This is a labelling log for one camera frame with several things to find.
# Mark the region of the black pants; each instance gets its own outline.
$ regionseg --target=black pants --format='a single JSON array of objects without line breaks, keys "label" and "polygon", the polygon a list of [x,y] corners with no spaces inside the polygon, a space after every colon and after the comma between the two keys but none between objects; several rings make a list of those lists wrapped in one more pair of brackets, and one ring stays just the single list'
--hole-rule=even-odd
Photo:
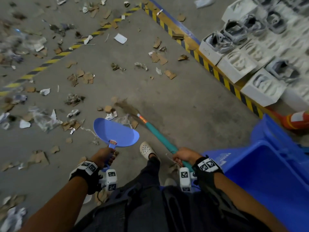
[{"label": "black pants", "polygon": [[136,183],[140,183],[143,187],[160,186],[159,169],[160,161],[156,157],[151,157],[147,162],[147,166],[141,170],[141,173],[121,188],[127,189]]}]

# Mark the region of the floor marking stripe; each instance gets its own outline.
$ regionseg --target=floor marking stripe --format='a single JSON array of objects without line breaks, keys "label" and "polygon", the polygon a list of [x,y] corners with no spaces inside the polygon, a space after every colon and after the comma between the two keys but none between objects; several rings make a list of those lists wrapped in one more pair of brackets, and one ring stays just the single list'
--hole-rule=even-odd
[{"label": "floor marking stripe", "polygon": [[[234,84],[231,83],[226,75],[224,75],[219,68],[212,66],[210,61],[200,53],[198,46],[200,44],[199,40],[185,27],[182,23],[176,21],[167,11],[165,11],[158,3],[154,0],[149,0],[149,4],[141,4],[141,8],[148,14],[156,23],[158,23],[170,36],[176,31],[177,33],[185,33],[184,40],[176,40],[186,51],[190,53],[192,57],[195,58],[201,65],[206,68],[218,81],[220,81],[233,95],[235,95],[243,104],[245,104],[254,114],[259,118],[263,117],[263,111],[259,108],[258,104],[255,104],[247,96],[241,93],[235,88]],[[196,50],[188,50],[189,46],[197,46]]]},{"label": "floor marking stripe", "polygon": [[[138,5],[138,6],[135,6],[135,7],[131,8],[130,10],[126,11],[124,13],[124,15],[126,15],[126,16],[132,15],[134,12],[138,11],[139,9],[141,9],[141,5]],[[120,21],[122,21],[122,19],[121,19],[121,17],[119,17],[119,18],[114,19],[114,21],[115,22],[120,22]],[[100,35],[102,32],[104,32],[107,29],[109,29],[110,27],[111,27],[111,25],[107,24],[104,27],[101,27],[97,31],[93,32],[91,35],[93,37],[96,37],[96,36]],[[84,43],[83,40],[84,39],[80,39],[77,43],[83,44]],[[33,69],[31,72],[28,72],[26,75],[23,75],[22,77],[20,77],[19,79],[15,80],[14,82],[11,82],[10,84],[0,88],[0,97],[4,97],[4,96],[8,95],[14,89],[20,87],[23,83],[29,81],[34,76],[39,74],[41,71],[44,71],[45,69],[47,69],[50,65],[58,62],[60,59],[64,58],[65,56],[67,56],[69,54],[71,54],[74,50],[76,50],[76,49],[78,49],[79,47],[82,46],[80,44],[76,44],[75,43],[70,48],[68,48],[66,50],[63,50],[61,53],[57,54],[52,59],[49,59],[46,62],[44,62],[41,66]]]}]

